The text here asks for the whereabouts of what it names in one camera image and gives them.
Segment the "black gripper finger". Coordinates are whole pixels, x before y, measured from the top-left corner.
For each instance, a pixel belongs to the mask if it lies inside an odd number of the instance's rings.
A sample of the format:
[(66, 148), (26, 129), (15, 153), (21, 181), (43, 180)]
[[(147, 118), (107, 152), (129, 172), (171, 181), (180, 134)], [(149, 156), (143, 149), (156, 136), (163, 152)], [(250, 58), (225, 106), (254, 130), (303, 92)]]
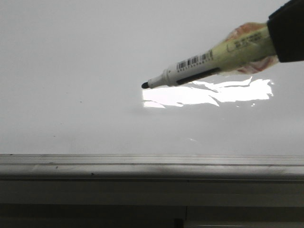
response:
[(268, 31), (282, 63), (304, 59), (304, 1), (290, 0), (269, 16)]

